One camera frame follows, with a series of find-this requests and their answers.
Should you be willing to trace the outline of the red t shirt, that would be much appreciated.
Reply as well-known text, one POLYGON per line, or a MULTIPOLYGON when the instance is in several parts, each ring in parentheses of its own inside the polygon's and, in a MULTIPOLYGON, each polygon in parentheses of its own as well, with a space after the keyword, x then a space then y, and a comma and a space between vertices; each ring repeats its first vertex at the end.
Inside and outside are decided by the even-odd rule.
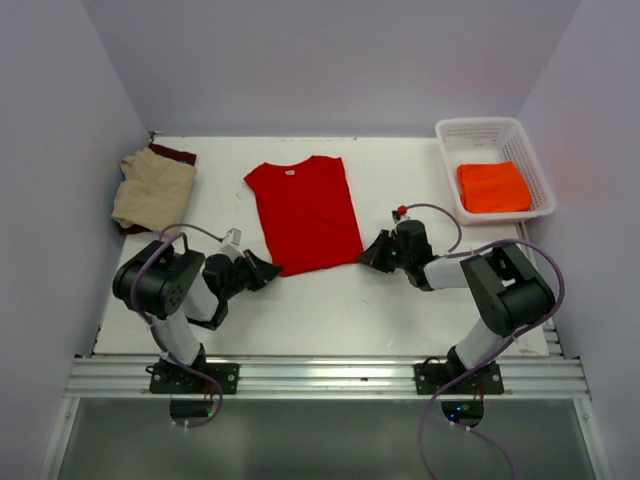
POLYGON ((354 264, 363 252, 343 160, 313 155, 295 165, 263 163, 245 177, 272 262, 282 275, 354 264))

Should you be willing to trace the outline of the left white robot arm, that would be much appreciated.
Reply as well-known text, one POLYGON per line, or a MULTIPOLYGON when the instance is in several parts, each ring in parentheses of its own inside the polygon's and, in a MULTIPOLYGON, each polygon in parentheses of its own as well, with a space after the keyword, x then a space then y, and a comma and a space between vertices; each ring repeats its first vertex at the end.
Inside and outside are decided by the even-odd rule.
POLYGON ((171 243, 155 240, 119 268, 112 291, 149 326, 161 358, 175 365, 175 384, 193 393, 207 383, 208 369, 199 362, 204 347, 192 328, 217 330, 231 299, 261 290, 283 273, 232 241, 206 256, 191 248, 178 253, 171 243))

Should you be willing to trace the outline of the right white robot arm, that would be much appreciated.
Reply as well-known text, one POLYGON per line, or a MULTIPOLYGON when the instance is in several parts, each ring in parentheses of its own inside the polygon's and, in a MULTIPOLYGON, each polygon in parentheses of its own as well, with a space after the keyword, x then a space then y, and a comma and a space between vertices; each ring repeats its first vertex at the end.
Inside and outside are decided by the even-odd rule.
POLYGON ((409 283, 425 292, 466 288, 479 320, 447 353, 440 367, 451 389, 468 392, 496 351, 521 330, 546 317, 556 297, 546 280, 515 242, 498 242, 485 253, 439 256, 423 222, 393 212, 394 227, 381 230, 358 258, 382 273, 401 270, 409 283))

